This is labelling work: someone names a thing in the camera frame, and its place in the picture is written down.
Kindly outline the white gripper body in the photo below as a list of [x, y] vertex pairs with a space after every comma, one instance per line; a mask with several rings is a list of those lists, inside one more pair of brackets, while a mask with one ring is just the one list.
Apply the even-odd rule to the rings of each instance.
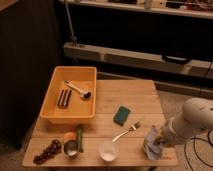
[[162, 144], [165, 147], [172, 147], [176, 144], [175, 133], [172, 128], [172, 122], [166, 121], [165, 124], [161, 127], [160, 133], [156, 138], [157, 144]]

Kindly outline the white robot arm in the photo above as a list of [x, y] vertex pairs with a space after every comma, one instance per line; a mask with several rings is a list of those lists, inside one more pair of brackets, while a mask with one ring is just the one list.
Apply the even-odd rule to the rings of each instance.
[[181, 145], [193, 136], [213, 130], [213, 101], [190, 98], [182, 106], [182, 113], [171, 117], [161, 127], [156, 144], [165, 147]]

